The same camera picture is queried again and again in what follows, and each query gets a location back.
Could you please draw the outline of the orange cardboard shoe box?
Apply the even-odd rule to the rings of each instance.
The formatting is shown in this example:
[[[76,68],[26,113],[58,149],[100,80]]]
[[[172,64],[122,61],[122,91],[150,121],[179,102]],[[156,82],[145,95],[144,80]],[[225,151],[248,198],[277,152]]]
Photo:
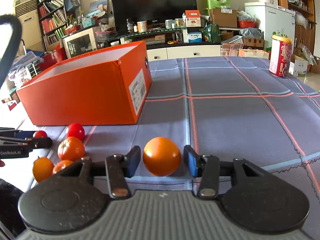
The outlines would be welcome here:
[[[59,62],[17,94],[37,126],[136,124],[152,84],[144,41]]]

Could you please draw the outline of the white TV stand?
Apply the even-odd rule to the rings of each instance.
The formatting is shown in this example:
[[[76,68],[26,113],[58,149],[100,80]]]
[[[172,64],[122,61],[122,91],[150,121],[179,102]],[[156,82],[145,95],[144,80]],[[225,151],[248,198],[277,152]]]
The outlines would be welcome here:
[[[208,42],[200,27],[154,28],[142,33],[113,34],[106,39],[108,44],[114,41],[144,41],[149,61],[221,55],[221,43]]]

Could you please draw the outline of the small yellow-orange citrus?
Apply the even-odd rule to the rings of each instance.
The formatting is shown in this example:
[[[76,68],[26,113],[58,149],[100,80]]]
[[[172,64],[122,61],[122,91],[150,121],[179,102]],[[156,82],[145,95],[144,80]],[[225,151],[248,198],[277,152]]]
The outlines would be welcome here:
[[[34,179],[40,183],[52,175],[54,168],[53,162],[47,157],[37,158],[33,162],[33,176]]]

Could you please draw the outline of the blue plaid tablecloth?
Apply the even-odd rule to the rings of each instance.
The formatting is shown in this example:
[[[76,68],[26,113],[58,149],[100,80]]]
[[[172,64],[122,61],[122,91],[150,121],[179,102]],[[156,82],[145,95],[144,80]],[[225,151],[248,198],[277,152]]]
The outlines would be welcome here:
[[[198,57],[149,62],[152,84],[136,124],[86,126],[85,157],[94,163],[134,146],[141,159],[126,182],[132,196],[113,200],[86,228],[20,239],[319,239],[319,94],[293,76],[277,77],[267,60]],[[181,153],[176,172],[158,177],[143,163],[155,137]],[[302,191],[310,211],[301,229],[253,232],[196,192],[183,149],[221,161],[246,159]]]

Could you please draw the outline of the white standing air conditioner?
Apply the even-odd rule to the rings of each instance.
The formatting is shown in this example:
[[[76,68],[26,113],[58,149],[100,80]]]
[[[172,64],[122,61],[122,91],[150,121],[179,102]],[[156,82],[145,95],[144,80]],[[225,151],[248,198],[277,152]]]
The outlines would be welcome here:
[[[22,40],[25,48],[43,51],[42,35],[37,13],[37,1],[28,0],[15,6],[15,15],[22,24]]]

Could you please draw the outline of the red cylindrical tin can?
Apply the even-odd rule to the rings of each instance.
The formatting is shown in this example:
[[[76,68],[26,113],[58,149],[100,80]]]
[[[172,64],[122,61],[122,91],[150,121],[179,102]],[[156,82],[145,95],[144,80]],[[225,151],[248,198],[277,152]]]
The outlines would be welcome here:
[[[293,52],[292,40],[273,35],[269,72],[277,77],[287,77]]]

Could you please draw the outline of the large orange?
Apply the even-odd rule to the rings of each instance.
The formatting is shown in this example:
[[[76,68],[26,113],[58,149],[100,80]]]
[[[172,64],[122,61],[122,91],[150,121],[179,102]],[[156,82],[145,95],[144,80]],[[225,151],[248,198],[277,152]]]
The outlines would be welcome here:
[[[154,176],[169,176],[178,170],[181,153],[172,140],[166,137],[155,137],[144,147],[143,163]]]

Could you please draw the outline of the black flat-screen television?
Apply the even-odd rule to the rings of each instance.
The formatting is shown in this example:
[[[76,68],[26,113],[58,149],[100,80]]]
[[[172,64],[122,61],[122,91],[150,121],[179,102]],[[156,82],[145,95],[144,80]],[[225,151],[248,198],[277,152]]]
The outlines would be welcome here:
[[[127,20],[164,23],[181,18],[186,10],[196,10],[196,0],[111,0],[119,33],[127,32]]]

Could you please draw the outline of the ribbed orange tangerine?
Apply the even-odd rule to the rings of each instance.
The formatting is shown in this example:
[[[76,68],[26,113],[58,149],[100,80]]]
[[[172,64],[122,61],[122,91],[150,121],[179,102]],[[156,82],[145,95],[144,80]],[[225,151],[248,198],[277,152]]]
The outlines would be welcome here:
[[[61,160],[77,161],[85,156],[85,147],[80,139],[68,137],[59,144],[57,155]]]

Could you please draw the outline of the small orange tangerine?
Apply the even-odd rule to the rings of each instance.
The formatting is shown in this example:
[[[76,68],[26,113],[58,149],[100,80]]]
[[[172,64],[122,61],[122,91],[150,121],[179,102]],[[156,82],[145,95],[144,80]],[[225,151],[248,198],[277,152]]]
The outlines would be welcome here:
[[[59,173],[60,171],[62,171],[66,167],[68,167],[69,165],[72,165],[72,163],[73,163],[73,161],[71,161],[71,160],[62,160],[62,161],[58,162],[53,168],[52,175]]]

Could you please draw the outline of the brown cardboard box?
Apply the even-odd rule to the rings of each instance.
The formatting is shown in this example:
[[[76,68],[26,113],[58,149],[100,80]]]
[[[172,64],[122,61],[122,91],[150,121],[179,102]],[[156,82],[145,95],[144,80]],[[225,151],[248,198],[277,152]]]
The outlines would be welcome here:
[[[212,24],[217,24],[219,27],[236,28],[237,11],[228,8],[210,9],[210,19]]]

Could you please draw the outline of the white glass-door cabinet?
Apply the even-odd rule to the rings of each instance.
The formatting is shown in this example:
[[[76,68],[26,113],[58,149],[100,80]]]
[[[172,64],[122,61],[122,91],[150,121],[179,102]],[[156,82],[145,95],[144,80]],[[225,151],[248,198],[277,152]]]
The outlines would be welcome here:
[[[96,50],[97,41],[95,33],[100,30],[101,28],[98,26],[88,27],[65,36],[62,41],[67,58],[70,59]]]

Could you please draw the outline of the small red cherry tomato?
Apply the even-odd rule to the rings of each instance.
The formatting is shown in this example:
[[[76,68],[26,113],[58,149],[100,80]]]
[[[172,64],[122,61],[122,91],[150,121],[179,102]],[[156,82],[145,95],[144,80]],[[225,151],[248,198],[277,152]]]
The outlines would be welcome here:
[[[33,133],[33,138],[47,138],[48,135],[43,130],[38,130]]]

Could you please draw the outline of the wooden shelf unit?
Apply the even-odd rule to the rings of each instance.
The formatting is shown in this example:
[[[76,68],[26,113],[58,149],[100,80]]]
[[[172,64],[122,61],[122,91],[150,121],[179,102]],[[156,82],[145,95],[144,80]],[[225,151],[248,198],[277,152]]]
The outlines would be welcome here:
[[[303,44],[307,46],[311,53],[315,48],[316,36],[316,10],[315,0],[277,0],[278,5],[294,11],[296,16],[305,18],[303,25],[295,26],[295,46]]]

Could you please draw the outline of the orange white carton box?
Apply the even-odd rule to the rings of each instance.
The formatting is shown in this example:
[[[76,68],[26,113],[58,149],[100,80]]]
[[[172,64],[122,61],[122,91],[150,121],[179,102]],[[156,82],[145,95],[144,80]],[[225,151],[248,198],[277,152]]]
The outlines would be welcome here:
[[[200,27],[201,15],[198,10],[185,11],[185,25],[186,27]]]

